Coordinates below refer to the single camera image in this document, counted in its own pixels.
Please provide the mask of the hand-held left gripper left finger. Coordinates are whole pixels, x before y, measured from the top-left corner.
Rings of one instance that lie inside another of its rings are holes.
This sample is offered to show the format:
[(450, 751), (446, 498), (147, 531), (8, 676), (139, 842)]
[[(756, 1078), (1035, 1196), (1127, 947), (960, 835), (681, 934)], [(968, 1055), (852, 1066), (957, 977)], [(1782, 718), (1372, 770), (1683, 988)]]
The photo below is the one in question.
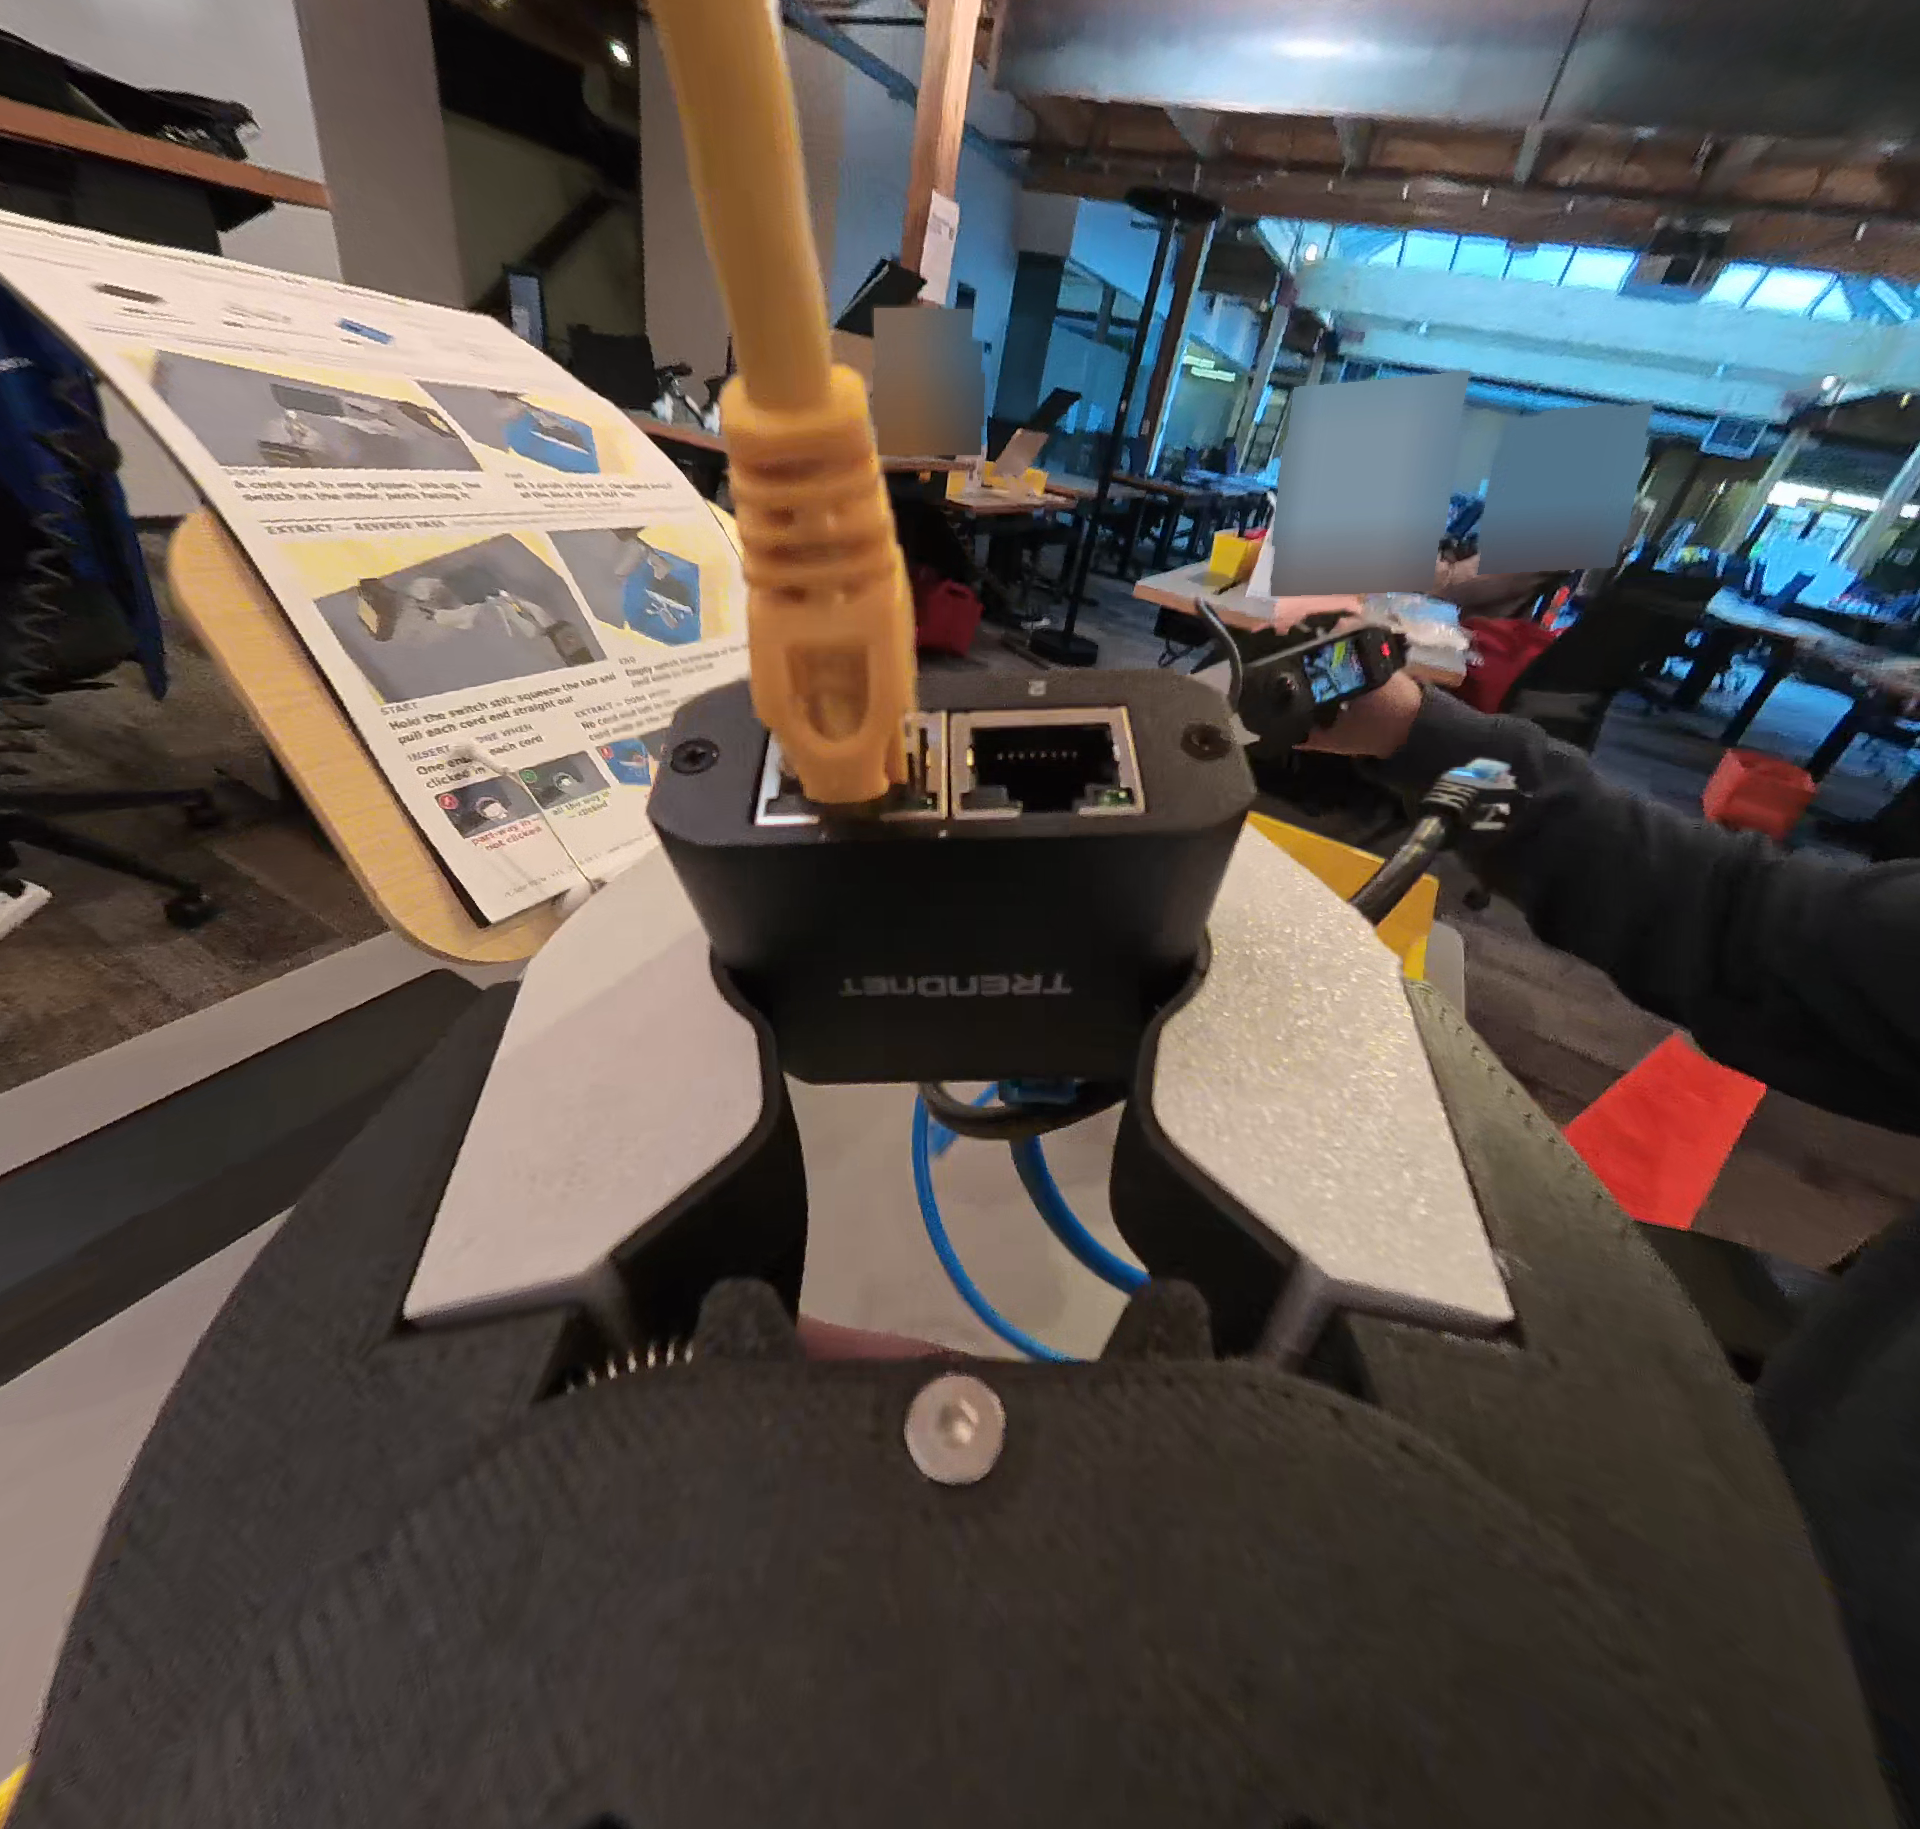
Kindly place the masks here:
[(526, 966), (403, 1316), (572, 1309), (644, 1351), (691, 1335), (721, 1282), (796, 1312), (806, 1236), (775, 1037), (652, 849)]

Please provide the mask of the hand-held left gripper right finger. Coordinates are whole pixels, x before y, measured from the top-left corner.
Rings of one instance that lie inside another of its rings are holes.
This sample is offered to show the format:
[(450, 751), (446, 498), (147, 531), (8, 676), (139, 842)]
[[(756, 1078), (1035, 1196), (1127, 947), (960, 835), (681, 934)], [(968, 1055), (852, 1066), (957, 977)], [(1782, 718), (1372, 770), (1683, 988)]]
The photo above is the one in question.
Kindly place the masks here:
[(1341, 1314), (1469, 1338), (1516, 1322), (1402, 958), (1253, 824), (1143, 1040), (1110, 1201), (1226, 1359), (1310, 1359)]

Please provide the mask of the yellow plastic bin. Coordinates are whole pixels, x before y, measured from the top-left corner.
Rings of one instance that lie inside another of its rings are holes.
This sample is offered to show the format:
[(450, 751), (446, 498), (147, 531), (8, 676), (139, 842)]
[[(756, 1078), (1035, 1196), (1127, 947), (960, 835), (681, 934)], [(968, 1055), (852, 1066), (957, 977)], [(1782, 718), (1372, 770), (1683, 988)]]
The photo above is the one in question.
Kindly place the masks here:
[[(1251, 813), (1247, 827), (1292, 857), (1341, 900), (1354, 896), (1385, 867), (1385, 857), (1375, 857), (1278, 816)], [(1414, 980), (1427, 979), (1427, 942), (1436, 922), (1438, 892), (1438, 878), (1426, 873), (1375, 922), (1380, 942), (1398, 954), (1402, 972)]]

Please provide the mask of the black network switch box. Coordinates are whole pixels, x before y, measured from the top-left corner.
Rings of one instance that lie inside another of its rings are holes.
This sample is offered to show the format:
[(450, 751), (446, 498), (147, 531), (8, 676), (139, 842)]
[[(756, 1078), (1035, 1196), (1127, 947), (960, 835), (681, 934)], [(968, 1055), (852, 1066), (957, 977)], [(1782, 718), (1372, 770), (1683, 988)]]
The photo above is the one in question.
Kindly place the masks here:
[(926, 678), (881, 813), (809, 803), (747, 683), (667, 742), (652, 820), (711, 961), (824, 1085), (1129, 1082), (1253, 803), (1226, 696), (1154, 665)]

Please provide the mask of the person's right hand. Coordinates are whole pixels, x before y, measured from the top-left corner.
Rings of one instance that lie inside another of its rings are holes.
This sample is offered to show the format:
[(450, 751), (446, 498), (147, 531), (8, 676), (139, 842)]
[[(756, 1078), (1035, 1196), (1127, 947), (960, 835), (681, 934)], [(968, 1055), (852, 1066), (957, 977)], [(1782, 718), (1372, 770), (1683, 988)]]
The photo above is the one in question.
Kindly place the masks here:
[(1331, 723), (1318, 726), (1305, 748), (1357, 760), (1386, 760), (1407, 744), (1426, 704), (1426, 684), (1402, 669), (1378, 689), (1340, 704)]

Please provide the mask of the black swivel office chair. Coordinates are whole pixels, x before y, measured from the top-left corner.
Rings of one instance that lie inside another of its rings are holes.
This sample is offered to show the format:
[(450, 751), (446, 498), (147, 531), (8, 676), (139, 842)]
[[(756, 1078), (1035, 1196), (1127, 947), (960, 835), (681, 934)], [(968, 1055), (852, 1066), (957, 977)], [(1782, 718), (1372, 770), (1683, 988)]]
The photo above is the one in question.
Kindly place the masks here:
[(87, 580), (74, 552), (43, 519), (5, 496), (3, 519), (3, 932), (31, 922), (50, 891), (19, 862), (27, 848), (123, 875), (161, 892), (164, 918), (177, 929), (202, 929), (220, 903), (196, 879), (93, 833), (74, 829), (76, 816), (148, 809), (178, 812), (191, 829), (209, 831), (223, 818), (205, 787), (72, 790), (16, 786), (19, 760), (43, 730), (41, 710), (65, 694), (101, 689), (136, 658), (136, 629), (112, 588)]

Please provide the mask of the printed instruction sheet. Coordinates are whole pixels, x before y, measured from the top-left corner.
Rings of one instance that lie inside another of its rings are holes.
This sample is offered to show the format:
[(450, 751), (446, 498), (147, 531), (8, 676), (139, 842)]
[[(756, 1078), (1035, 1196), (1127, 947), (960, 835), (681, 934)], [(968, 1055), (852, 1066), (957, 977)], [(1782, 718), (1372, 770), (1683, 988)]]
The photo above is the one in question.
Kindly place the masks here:
[(5, 282), (152, 427), (484, 922), (632, 869), (747, 676), (734, 525), (499, 320), (5, 213)]

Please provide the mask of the blue jacket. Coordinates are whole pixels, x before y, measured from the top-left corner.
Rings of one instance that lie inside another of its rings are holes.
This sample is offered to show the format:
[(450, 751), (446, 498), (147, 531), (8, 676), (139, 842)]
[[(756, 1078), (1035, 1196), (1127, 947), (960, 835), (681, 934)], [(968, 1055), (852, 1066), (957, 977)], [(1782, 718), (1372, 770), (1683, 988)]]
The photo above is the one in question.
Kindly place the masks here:
[(150, 698), (165, 699), (165, 631), (93, 371), (11, 287), (3, 361), (5, 491), (81, 588), (112, 599)]

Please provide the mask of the wooden support post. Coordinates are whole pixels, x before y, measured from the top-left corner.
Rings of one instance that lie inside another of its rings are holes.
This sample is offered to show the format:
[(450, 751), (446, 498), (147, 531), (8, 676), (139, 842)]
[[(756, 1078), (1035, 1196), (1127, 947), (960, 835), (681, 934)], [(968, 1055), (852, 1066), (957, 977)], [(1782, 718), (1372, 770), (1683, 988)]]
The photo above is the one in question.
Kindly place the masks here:
[(926, 0), (900, 238), (900, 260), (921, 279), (926, 301), (947, 301), (958, 238), (958, 166), (982, 8), (985, 0)]

